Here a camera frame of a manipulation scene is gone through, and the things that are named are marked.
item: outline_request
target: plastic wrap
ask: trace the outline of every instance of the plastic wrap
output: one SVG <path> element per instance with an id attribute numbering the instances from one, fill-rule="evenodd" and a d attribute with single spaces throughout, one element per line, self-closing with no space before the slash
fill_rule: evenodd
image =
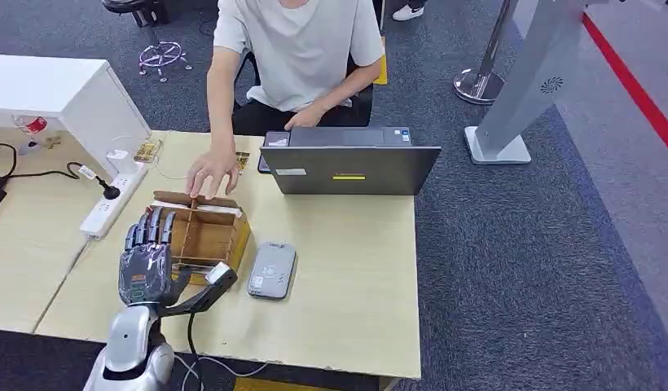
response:
<path id="1" fill-rule="evenodd" d="M 127 305 L 159 302 L 172 305 L 178 298 L 171 278 L 168 244 L 142 244 L 121 254 L 118 295 Z"/>

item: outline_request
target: power strip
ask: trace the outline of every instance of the power strip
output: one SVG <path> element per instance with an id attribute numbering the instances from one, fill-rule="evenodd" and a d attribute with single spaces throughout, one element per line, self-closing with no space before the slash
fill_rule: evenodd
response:
<path id="1" fill-rule="evenodd" d="M 99 202 L 92 208 L 90 214 L 80 225 L 80 231 L 92 239 L 101 239 L 111 229 L 113 222 L 135 193 L 144 176 L 147 174 L 147 166 L 144 163 L 135 162 L 138 170 L 132 174 L 118 174 L 111 182 L 121 191 L 115 200 L 107 200 L 101 197 Z"/>

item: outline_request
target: white shoe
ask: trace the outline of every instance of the white shoe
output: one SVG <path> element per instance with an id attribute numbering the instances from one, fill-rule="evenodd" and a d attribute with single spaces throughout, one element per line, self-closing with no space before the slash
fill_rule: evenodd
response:
<path id="1" fill-rule="evenodd" d="M 422 16 L 424 11 L 425 7 L 421 7 L 414 10 L 413 8 L 409 7 L 408 4 L 406 4 L 405 6 L 403 6 L 402 9 L 394 12 L 394 15 L 392 15 L 392 17 L 394 18 L 394 20 L 403 22 L 404 20 L 410 20 L 413 18 L 417 18 L 418 16 Z"/>

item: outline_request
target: chrome base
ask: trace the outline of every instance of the chrome base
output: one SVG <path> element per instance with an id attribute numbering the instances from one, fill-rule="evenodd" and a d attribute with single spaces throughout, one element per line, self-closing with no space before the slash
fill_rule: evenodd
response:
<path id="1" fill-rule="evenodd" d="M 150 45 L 140 53 L 139 74 L 144 76 L 149 68 L 156 69 L 156 73 L 159 74 L 159 81 L 165 83 L 169 79 L 161 71 L 163 67 L 181 60 L 185 63 L 185 69 L 192 69 L 192 65 L 185 58 L 186 55 L 187 53 L 176 42 L 158 42 L 156 45 Z"/>
<path id="2" fill-rule="evenodd" d="M 474 104 L 492 104 L 504 86 L 504 79 L 489 73 L 477 81 L 477 71 L 466 69 L 454 78 L 454 92 Z"/>
<path id="3" fill-rule="evenodd" d="M 481 145 L 476 138 L 477 126 L 464 129 L 466 144 L 471 150 L 471 160 L 476 165 L 524 165 L 530 163 L 530 154 L 524 139 L 519 134 L 502 151 L 495 154 L 483 154 Z"/>

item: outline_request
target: robotic hand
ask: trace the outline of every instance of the robotic hand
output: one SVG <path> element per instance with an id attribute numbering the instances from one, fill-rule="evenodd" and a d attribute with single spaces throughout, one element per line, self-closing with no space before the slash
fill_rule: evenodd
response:
<path id="1" fill-rule="evenodd" d="M 172 306 L 191 273 L 181 269 L 172 278 L 175 212 L 168 213 L 163 229 L 162 212 L 163 208 L 145 212 L 128 230 L 118 276 L 118 292 L 127 306 L 113 319 L 106 347 L 94 362 L 85 391 L 156 391 L 163 387 L 174 366 L 174 351 L 161 334 L 161 318 L 204 312 L 237 280 L 231 268 L 219 263 L 205 277 L 207 287 Z"/>

